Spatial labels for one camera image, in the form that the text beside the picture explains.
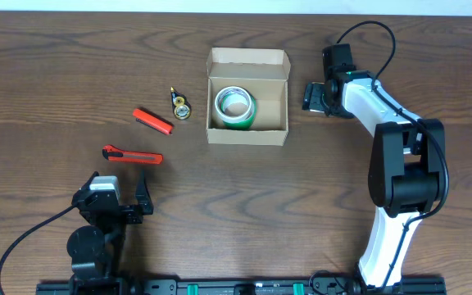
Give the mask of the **yellow sticky note pad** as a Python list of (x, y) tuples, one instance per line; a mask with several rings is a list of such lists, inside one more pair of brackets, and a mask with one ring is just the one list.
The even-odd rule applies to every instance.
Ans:
[(325, 112), (323, 102), (325, 87), (322, 83), (309, 83), (306, 86), (302, 109), (306, 111)]

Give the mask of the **white tape roll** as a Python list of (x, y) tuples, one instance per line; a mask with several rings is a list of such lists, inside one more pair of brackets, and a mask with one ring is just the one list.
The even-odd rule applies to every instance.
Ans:
[(238, 124), (250, 120), (256, 113), (256, 102), (253, 96), (239, 86), (228, 86), (221, 89), (215, 98), (217, 115), (225, 123)]

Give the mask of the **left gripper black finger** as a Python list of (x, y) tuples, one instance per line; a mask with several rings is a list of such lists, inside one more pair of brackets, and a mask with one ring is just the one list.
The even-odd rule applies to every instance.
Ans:
[(138, 208), (143, 215), (152, 215), (154, 206), (148, 192), (145, 174), (141, 171), (135, 190), (135, 198), (138, 202)]
[(92, 175), (88, 178), (88, 180), (84, 183), (84, 185), (80, 188), (81, 190), (89, 190), (90, 184), (93, 182), (94, 178), (99, 176), (97, 171), (94, 171)]

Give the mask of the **green tape roll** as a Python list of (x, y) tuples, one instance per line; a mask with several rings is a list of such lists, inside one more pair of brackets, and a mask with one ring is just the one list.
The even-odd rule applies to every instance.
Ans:
[(230, 94), (220, 100), (218, 116), (230, 129), (249, 129), (256, 116), (254, 97)]

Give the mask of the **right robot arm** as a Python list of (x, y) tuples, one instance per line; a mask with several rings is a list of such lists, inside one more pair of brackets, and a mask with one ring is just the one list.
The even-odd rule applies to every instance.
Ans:
[(356, 118), (372, 135), (368, 189), (376, 212), (357, 269), (363, 288), (394, 288), (402, 281), (402, 264), (418, 225), (447, 196), (442, 123), (408, 111), (369, 71), (354, 66), (334, 66), (324, 83), (309, 83), (302, 108)]

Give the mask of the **yellow black correction tape dispenser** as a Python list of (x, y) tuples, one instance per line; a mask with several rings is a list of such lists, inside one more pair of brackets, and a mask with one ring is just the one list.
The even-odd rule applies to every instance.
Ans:
[(170, 88), (170, 95), (174, 117), (178, 120), (187, 120), (192, 112), (187, 98), (173, 87)]

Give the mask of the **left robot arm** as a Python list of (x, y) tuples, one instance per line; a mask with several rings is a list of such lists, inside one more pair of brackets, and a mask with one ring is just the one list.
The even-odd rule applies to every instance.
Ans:
[(141, 224), (143, 217), (154, 210), (144, 174), (139, 177), (134, 196), (135, 204), (121, 205), (118, 178), (97, 172), (74, 194), (71, 204), (88, 224), (67, 241), (73, 271), (70, 294), (144, 293), (142, 283), (119, 271), (126, 226)]

